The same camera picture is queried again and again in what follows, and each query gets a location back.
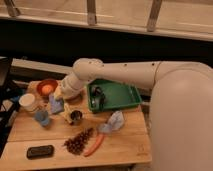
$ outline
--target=remote control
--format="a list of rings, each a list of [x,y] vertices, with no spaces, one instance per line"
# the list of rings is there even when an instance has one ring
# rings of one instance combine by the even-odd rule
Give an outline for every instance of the remote control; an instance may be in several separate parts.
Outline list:
[[[44,145],[38,147],[30,147],[27,150],[27,158],[43,158],[43,157],[51,157],[54,152],[54,147],[52,145]]]

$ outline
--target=white cup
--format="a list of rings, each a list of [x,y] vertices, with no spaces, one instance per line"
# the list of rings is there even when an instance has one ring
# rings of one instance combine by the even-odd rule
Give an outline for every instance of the white cup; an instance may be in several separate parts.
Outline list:
[[[21,96],[19,104],[29,113],[35,113],[38,110],[38,101],[36,100],[35,95],[31,93]]]

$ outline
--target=orange object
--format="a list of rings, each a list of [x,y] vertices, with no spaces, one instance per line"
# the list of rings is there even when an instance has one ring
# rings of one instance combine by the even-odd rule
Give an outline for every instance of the orange object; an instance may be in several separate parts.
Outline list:
[[[84,157],[88,157],[93,154],[102,144],[105,134],[99,133],[96,137],[95,143],[84,153]]]
[[[52,85],[47,84],[47,85],[45,85],[44,87],[42,87],[41,92],[42,92],[42,94],[44,94],[44,95],[49,95],[50,93],[52,93],[52,92],[54,91],[53,89],[54,89],[54,88],[53,88]]]
[[[58,82],[54,79],[45,79],[42,80],[37,85],[37,92],[43,96],[47,97],[50,93],[54,92],[56,87],[58,86]]]

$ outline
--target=orange carrot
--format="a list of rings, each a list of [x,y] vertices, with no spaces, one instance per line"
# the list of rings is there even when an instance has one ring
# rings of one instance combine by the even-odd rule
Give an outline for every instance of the orange carrot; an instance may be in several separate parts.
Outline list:
[[[88,157],[91,154],[93,154],[98,149],[98,147],[102,144],[104,137],[105,137],[105,134],[99,133],[96,137],[95,143],[86,152],[84,152],[84,157]]]

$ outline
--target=green tray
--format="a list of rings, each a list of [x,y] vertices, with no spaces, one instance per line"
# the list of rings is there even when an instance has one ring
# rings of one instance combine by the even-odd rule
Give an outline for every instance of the green tray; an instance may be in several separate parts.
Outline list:
[[[105,95],[106,101],[101,109],[92,103],[95,98],[91,92],[93,86],[100,87]],[[89,109],[93,113],[136,107],[142,102],[140,94],[135,87],[103,79],[97,79],[87,85],[87,93]]]

